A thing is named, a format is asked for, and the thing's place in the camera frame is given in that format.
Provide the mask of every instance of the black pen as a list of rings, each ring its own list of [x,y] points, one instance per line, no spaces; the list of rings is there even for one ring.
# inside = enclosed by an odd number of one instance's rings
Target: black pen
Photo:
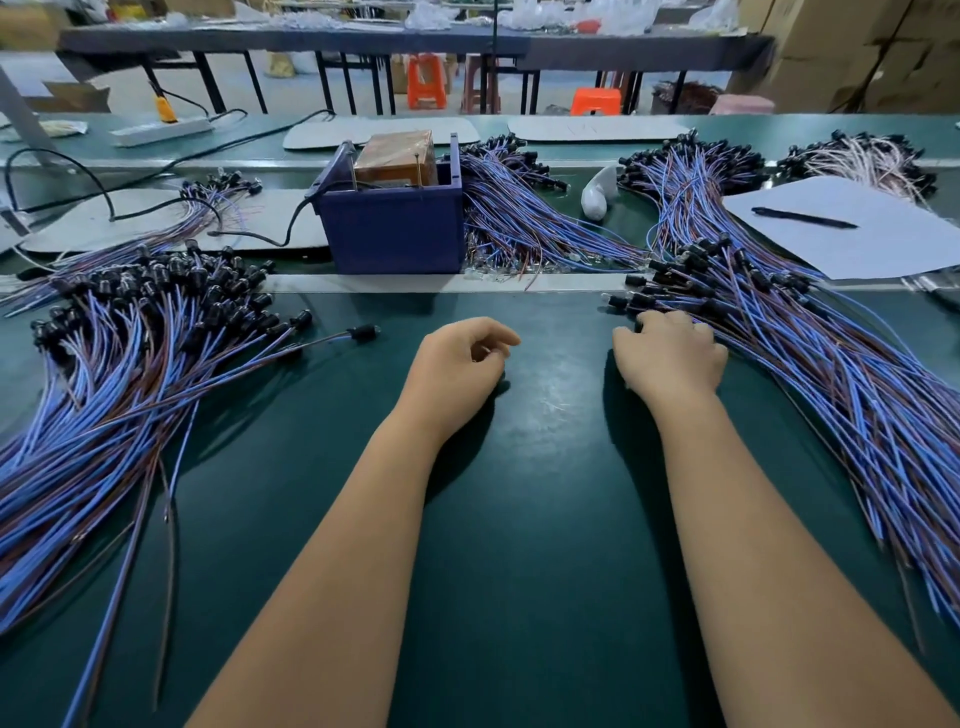
[[[837,228],[839,230],[856,230],[857,225],[843,220],[833,220],[829,217],[818,217],[817,215],[804,215],[802,212],[789,212],[785,209],[772,209],[770,207],[753,207],[754,215],[760,217],[777,217],[781,220],[797,220],[801,223],[810,223],[811,225],[822,225],[825,228]]]

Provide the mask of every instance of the concrete floor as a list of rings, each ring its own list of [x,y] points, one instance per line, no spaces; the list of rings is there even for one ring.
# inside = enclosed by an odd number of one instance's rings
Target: concrete floor
[[[292,79],[275,79],[266,75],[267,54],[262,51],[252,53],[253,64],[257,71],[260,86],[271,113],[294,113],[305,115],[324,105],[324,95],[320,84],[320,76],[316,73],[298,75]],[[253,91],[250,75],[243,57],[239,55],[208,56],[213,74],[224,97],[228,108],[241,108],[249,113],[259,113],[256,94]],[[306,60],[312,60],[310,54]],[[163,87],[173,93],[193,99],[208,109],[209,97],[206,94],[200,73],[196,70],[170,70],[157,72]],[[339,113],[349,113],[347,87],[344,83],[344,74],[340,69],[327,71],[330,82],[330,93],[334,108]],[[380,69],[380,88],[384,94],[384,110],[389,113],[386,99],[386,80],[383,69]],[[696,73],[687,75],[689,80],[703,81],[723,87],[727,83],[728,73]],[[543,113],[548,106],[554,105],[561,109],[569,109],[573,93],[580,86],[593,86],[595,74],[572,71],[544,71],[540,74],[540,95],[537,102],[538,113]],[[653,86],[663,79],[675,78],[676,74],[646,74],[640,92],[639,110],[648,112]],[[350,81],[353,86],[357,113],[362,116],[374,116],[376,108],[373,102],[373,88],[369,71],[350,71]],[[147,78],[140,68],[131,68],[116,71],[101,76],[92,81],[97,86],[108,85],[111,88],[109,97],[110,109],[114,113],[138,114],[154,110],[153,92],[147,84]],[[417,111],[407,108],[406,95],[397,95],[396,113],[402,116],[439,114],[456,115],[460,111],[460,99],[463,89],[463,71],[455,79],[453,92],[447,98],[447,107],[443,111],[436,109]],[[520,76],[500,77],[501,113],[520,113]],[[193,115],[196,109],[177,99],[171,99],[174,110],[181,115]]]

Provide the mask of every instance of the blue plastic bin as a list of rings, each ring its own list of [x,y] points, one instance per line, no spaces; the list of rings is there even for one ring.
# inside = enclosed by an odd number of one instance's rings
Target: blue plastic bin
[[[353,189],[354,147],[340,145],[306,196],[324,222],[337,273],[460,273],[466,255],[460,148],[437,162],[431,187]]]

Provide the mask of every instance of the metal table leg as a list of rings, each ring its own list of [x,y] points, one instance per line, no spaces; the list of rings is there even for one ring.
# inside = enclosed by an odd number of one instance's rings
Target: metal table leg
[[[620,113],[630,113],[630,100],[634,97],[634,84],[636,83],[636,71],[631,71],[627,77],[627,92],[621,99]]]
[[[643,71],[638,71],[634,79],[634,85],[630,89],[630,109],[627,113],[636,111],[636,105],[640,102],[640,87],[643,85]]]
[[[684,90],[684,81],[686,81],[686,71],[681,71],[677,77],[677,85],[673,89],[673,98],[670,99],[670,113],[677,113],[677,106],[680,105],[680,94]]]
[[[206,54],[204,53],[194,53],[194,61],[197,62],[197,70],[200,71],[200,77],[204,79],[204,85],[206,86],[206,92],[210,96],[210,105],[213,107],[214,113],[223,113],[227,110],[227,105],[224,104],[224,97],[220,95],[220,89],[217,88],[217,81],[213,78],[213,71],[210,70],[210,64],[206,60]]]
[[[540,93],[540,72],[534,71],[534,87],[530,92],[530,113],[537,113],[537,94]]]
[[[333,111],[333,99],[330,98],[330,81],[326,77],[326,63],[324,63],[324,54],[320,51],[314,51],[313,55],[317,57],[317,69],[320,71],[320,83],[324,87],[324,103],[329,110]]]
[[[247,62],[247,70],[250,71],[250,80],[253,81],[253,90],[256,92],[256,100],[260,105],[260,110],[267,113],[267,102],[263,100],[263,90],[260,88],[260,80],[256,78],[256,69],[253,67],[250,51],[244,51],[243,58]]]
[[[370,73],[373,76],[373,103],[376,105],[376,115],[383,116],[383,100],[380,98],[380,73],[376,70],[376,56],[370,58]]]
[[[523,88],[520,90],[520,115],[522,116],[527,112],[527,76],[529,74],[523,74]]]
[[[340,63],[344,67],[344,83],[347,85],[347,101],[350,104],[350,113],[357,115],[357,105],[353,102],[353,84],[350,83],[350,69],[347,68],[347,54],[340,54]]]
[[[487,113],[487,57],[480,56],[480,113]]]
[[[390,67],[390,56],[383,57],[383,68],[383,72],[387,76],[387,98],[390,101],[390,115],[396,116],[396,99],[394,98],[394,69]]]

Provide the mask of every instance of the stacked cardboard boxes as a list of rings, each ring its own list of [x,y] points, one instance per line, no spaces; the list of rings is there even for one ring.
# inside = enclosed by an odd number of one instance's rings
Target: stacked cardboard boxes
[[[892,38],[865,109],[960,110],[960,0],[740,0],[740,15],[777,47],[765,74],[733,75],[733,93],[766,96],[780,113],[842,109]]]

